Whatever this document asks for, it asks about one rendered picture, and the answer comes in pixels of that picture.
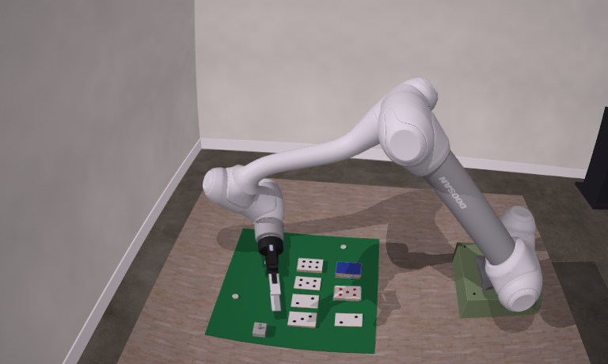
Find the green felt mat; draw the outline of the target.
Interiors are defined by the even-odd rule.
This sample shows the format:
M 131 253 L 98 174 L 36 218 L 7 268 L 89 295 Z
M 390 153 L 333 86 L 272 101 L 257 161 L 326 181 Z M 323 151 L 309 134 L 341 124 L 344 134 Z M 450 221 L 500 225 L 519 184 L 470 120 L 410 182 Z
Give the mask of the green felt mat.
M 258 251 L 255 230 L 243 228 L 205 335 L 272 347 L 374 354 L 379 239 L 300 233 L 283 236 L 278 264 L 281 311 L 272 312 L 267 265 Z M 296 271 L 298 258 L 323 260 L 322 273 Z M 361 263 L 361 278 L 335 278 L 339 261 Z M 321 278 L 320 290 L 294 289 L 296 276 Z M 361 286 L 361 301 L 334 301 L 335 286 Z M 291 307 L 293 294 L 319 295 L 318 308 Z M 317 313 L 316 327 L 287 326 L 290 311 Z M 336 313 L 362 313 L 363 326 L 335 326 Z M 253 336 L 254 322 L 267 324 L 265 338 Z

